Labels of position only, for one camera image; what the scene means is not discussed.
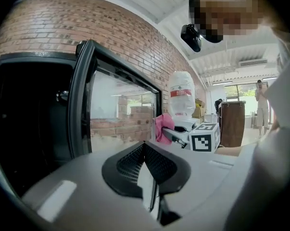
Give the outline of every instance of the red label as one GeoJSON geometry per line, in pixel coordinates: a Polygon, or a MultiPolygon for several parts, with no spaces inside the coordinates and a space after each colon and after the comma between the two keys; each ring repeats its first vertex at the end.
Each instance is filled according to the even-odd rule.
{"type": "Polygon", "coordinates": [[[192,96],[192,92],[189,89],[184,90],[174,90],[170,92],[170,97],[177,97],[177,96],[192,96]]]}

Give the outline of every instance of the black camera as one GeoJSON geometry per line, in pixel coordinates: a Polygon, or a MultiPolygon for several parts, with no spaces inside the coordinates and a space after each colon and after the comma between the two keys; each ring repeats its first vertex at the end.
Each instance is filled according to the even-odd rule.
{"type": "Polygon", "coordinates": [[[181,38],[192,48],[193,51],[201,51],[202,39],[199,32],[195,30],[193,24],[184,25],[182,27],[181,38]]]}

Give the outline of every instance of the shorts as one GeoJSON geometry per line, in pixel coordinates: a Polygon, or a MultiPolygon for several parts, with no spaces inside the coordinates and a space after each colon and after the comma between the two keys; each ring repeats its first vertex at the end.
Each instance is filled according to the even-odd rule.
{"type": "Polygon", "coordinates": [[[269,109],[257,109],[257,126],[269,128],[269,109]]]}

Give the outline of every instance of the pink cloth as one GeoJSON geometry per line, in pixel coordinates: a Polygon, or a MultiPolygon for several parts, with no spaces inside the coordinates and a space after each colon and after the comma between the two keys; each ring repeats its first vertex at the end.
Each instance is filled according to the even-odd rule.
{"type": "Polygon", "coordinates": [[[175,123],[168,113],[160,115],[155,119],[155,140],[163,144],[171,144],[172,141],[163,134],[162,128],[175,129],[175,123]]]}

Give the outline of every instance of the white box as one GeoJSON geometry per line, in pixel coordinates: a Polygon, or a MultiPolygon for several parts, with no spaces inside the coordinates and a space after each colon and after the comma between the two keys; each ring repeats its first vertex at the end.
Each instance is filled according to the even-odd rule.
{"type": "Polygon", "coordinates": [[[220,126],[218,123],[201,123],[189,133],[192,151],[214,153],[220,141],[220,126]]]}

